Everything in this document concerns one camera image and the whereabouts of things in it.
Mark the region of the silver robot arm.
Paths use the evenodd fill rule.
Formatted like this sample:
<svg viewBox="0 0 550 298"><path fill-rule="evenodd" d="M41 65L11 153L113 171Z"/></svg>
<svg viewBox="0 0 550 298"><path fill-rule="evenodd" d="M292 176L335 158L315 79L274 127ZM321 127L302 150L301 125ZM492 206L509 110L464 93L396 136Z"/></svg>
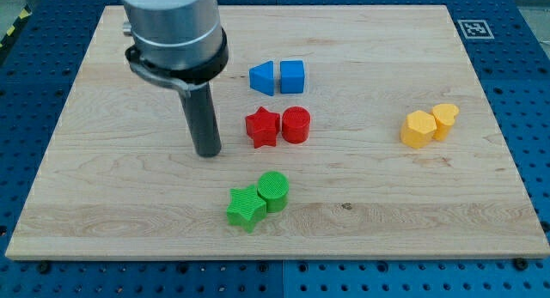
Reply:
<svg viewBox="0 0 550 298"><path fill-rule="evenodd" d="M217 0L121 0L134 45L126 58L160 76L200 84L229 60Z"/></svg>

